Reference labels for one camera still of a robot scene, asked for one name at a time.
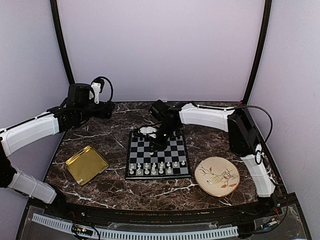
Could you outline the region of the black grey chessboard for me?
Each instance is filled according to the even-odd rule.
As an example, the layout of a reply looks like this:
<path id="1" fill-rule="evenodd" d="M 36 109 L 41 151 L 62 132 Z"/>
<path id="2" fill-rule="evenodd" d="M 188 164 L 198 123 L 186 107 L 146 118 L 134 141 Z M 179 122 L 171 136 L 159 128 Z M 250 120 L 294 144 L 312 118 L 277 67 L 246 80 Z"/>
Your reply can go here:
<path id="1" fill-rule="evenodd" d="M 131 131 L 128 139 L 127 161 L 125 168 L 126 180 L 155 180 L 155 179 L 180 179 L 190 178 L 191 168 L 185 141 L 185 134 L 182 130 L 175 132 L 167 141 L 167 148 L 163 151 L 155 151 L 150 155 L 151 139 L 139 136 L 137 132 Z M 167 175 L 167 163 L 170 162 L 172 174 Z M 173 163 L 178 162 L 178 166 L 174 167 Z M 145 163 L 149 164 L 147 168 L 149 174 L 145 174 Z M 156 175 L 151 174 L 153 163 L 156 163 Z M 137 174 L 137 169 L 141 169 L 141 174 Z M 159 170 L 163 169 L 163 174 L 159 174 Z"/>

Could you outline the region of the gold square tray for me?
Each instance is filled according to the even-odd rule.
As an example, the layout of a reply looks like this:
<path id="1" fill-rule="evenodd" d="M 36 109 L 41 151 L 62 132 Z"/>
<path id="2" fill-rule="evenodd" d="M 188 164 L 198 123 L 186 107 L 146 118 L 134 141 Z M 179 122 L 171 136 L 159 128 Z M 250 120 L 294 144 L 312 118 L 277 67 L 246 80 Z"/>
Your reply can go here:
<path id="1" fill-rule="evenodd" d="M 66 168 L 77 182 L 83 179 L 82 185 L 109 167 L 107 160 L 93 147 L 86 146 L 66 162 Z"/>

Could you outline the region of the white chess king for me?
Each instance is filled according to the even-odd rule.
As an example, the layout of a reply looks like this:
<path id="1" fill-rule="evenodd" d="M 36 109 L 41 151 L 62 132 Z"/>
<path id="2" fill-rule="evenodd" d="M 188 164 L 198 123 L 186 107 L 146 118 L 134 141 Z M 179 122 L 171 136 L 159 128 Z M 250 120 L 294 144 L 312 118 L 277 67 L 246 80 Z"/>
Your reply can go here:
<path id="1" fill-rule="evenodd" d="M 157 169 L 155 167 L 151 168 L 151 174 L 156 175 L 157 174 Z"/>

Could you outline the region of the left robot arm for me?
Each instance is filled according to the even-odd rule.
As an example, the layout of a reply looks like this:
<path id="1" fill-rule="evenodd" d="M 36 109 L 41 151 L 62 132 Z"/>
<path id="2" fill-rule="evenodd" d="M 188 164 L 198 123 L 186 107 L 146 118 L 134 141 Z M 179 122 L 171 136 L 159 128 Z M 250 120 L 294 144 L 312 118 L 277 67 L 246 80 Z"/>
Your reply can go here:
<path id="1" fill-rule="evenodd" d="M 100 101 L 105 83 L 104 76 L 91 84 L 73 83 L 61 105 L 52 107 L 38 116 L 0 130 L 0 186 L 10 188 L 30 198 L 51 204 L 51 210 L 60 218 L 67 218 L 70 206 L 51 185 L 35 179 L 13 167 L 8 159 L 14 152 L 40 139 L 78 128 L 90 118 L 110 119 L 115 104 L 111 99 Z"/>

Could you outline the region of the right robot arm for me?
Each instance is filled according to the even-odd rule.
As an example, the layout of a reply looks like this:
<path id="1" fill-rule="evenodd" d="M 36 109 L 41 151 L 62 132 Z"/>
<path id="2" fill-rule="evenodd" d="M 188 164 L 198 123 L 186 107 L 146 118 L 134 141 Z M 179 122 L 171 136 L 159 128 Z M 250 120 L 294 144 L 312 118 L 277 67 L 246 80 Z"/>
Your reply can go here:
<path id="1" fill-rule="evenodd" d="M 174 132 L 184 125 L 198 125 L 219 129 L 228 134 L 230 150 L 240 157 L 256 187 L 257 195 L 264 198 L 255 205 L 255 213 L 266 217 L 275 208 L 273 195 L 276 185 L 263 162 L 265 140 L 259 136 L 248 105 L 212 107 L 195 102 L 178 102 L 169 106 L 161 100 L 154 102 L 149 112 L 160 122 L 150 142 L 150 151 L 163 151 Z"/>

